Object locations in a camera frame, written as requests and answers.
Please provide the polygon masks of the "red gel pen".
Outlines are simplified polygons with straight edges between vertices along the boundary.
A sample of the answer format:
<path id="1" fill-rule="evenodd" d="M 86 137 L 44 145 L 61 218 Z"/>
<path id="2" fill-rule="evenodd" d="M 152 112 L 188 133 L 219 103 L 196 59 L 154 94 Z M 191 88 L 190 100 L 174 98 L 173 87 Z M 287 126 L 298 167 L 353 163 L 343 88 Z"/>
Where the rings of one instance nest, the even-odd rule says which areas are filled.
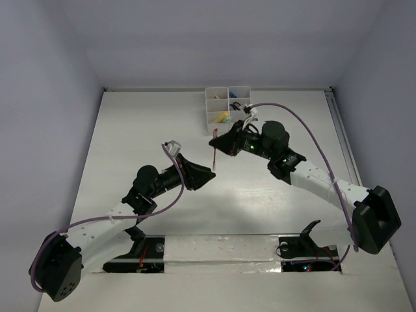
<path id="1" fill-rule="evenodd" d="M 218 128 L 214 128 L 212 139 L 217 138 L 217 134 L 218 134 Z M 212 164 L 213 172 L 215 172 L 215 168 L 216 168 L 216 148 L 214 148 L 214 151 L 213 151 L 213 164 Z"/>

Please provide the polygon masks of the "black handled scissors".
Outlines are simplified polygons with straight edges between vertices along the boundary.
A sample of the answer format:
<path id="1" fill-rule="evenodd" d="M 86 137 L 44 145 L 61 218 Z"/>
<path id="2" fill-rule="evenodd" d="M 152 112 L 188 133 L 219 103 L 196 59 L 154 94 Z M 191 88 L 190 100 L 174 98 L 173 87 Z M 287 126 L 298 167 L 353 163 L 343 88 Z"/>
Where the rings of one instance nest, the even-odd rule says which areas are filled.
<path id="1" fill-rule="evenodd" d="M 241 110 L 241 104 L 239 102 L 233 102 L 229 104 L 229 109 L 231 111 L 240 111 Z"/>

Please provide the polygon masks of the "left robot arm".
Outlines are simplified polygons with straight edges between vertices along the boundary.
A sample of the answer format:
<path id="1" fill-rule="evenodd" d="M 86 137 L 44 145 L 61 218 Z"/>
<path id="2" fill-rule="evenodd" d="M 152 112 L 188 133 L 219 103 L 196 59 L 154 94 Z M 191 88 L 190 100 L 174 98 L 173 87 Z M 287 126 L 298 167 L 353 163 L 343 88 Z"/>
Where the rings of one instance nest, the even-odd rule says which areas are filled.
<path id="1" fill-rule="evenodd" d="M 216 176 L 210 168 L 190 162 L 182 154 L 171 160 L 171 167 L 162 172 L 152 165 L 141 167 L 127 195 L 106 215 L 50 233 L 29 268 L 33 288 L 59 302 L 83 277 L 101 270 L 110 260 L 140 255 L 146 236 L 138 224 L 160 214 L 156 197 L 174 188 L 180 192 L 198 190 Z"/>

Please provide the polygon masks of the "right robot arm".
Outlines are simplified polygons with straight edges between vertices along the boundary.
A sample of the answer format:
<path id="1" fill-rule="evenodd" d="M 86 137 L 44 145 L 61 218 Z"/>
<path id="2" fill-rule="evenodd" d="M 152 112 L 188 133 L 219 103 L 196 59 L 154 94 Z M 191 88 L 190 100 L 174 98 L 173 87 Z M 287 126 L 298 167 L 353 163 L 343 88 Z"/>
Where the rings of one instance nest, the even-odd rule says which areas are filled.
<path id="1" fill-rule="evenodd" d="M 346 213 L 346 220 L 329 227 L 312 221 L 299 235 L 307 255 L 330 245 L 351 245 L 378 254 L 402 225 L 389 191 L 354 185 L 332 177 L 289 147 L 289 134 L 277 121 L 267 121 L 255 132 L 240 120 L 209 145 L 229 156 L 241 151 L 268 160 L 269 172 L 288 185 L 308 191 Z"/>

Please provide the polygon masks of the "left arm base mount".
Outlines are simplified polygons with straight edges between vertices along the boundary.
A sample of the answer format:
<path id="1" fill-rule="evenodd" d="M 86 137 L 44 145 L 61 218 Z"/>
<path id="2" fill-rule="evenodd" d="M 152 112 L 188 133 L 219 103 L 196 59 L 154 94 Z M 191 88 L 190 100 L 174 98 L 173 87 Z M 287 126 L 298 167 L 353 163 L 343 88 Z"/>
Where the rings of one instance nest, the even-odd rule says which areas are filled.
<path id="1" fill-rule="evenodd" d="M 165 236 L 141 235 L 134 241 L 128 253 L 106 262 L 106 273 L 164 273 Z"/>

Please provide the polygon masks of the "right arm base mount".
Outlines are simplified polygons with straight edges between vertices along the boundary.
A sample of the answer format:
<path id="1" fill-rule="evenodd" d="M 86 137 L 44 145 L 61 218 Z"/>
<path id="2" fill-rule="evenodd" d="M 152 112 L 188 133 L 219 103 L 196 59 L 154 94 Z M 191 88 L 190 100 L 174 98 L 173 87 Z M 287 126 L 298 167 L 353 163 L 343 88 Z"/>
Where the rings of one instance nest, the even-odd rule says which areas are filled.
<path id="1" fill-rule="evenodd" d="M 311 230 L 320 223 L 312 221 L 300 234 L 280 237 L 275 254 L 281 259 L 283 272 L 341 271 L 337 248 L 318 247 L 310 237 Z"/>

